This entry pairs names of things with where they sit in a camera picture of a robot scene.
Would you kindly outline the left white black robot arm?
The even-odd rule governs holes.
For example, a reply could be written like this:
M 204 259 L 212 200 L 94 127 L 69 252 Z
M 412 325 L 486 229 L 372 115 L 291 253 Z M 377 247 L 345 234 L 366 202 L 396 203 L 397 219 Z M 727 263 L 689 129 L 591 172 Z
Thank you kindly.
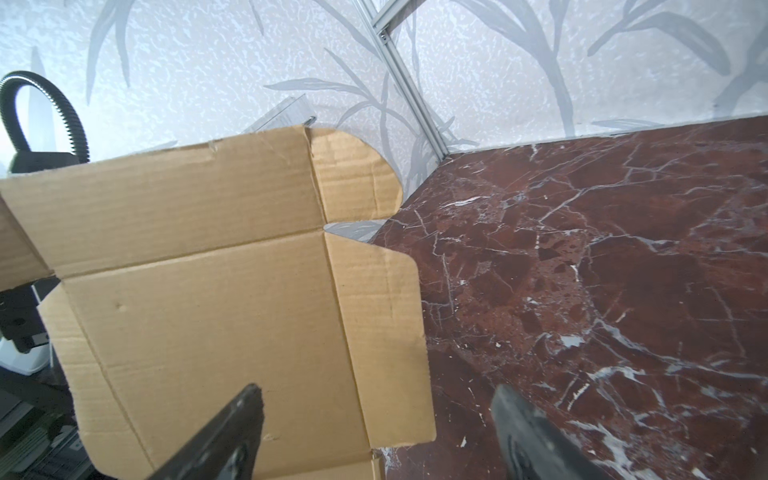
M 87 479 L 93 473 L 74 402 L 38 306 L 56 277 L 1 293 L 1 477 Z

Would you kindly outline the brown cardboard box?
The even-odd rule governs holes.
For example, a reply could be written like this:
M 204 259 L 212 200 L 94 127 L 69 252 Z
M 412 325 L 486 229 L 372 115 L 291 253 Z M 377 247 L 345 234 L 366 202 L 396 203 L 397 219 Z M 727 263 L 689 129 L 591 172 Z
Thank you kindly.
M 371 146 L 294 126 L 1 183 L 1 286 L 39 306 L 94 466 L 157 472 L 244 387 L 256 479 L 379 479 L 436 437 L 419 276 L 337 236 L 401 184 Z

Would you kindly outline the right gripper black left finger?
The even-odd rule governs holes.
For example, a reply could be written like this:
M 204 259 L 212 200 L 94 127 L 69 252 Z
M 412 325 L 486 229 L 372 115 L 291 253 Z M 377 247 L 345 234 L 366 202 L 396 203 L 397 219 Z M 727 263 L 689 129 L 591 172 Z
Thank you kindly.
M 248 384 L 149 479 L 250 479 L 264 420 L 262 391 Z

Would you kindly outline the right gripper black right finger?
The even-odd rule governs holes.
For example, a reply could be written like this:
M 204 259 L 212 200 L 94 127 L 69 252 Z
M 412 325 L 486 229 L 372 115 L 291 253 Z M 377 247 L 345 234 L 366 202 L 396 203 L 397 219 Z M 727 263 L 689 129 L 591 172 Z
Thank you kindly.
M 511 386 L 496 387 L 491 415 L 509 479 L 609 477 Z

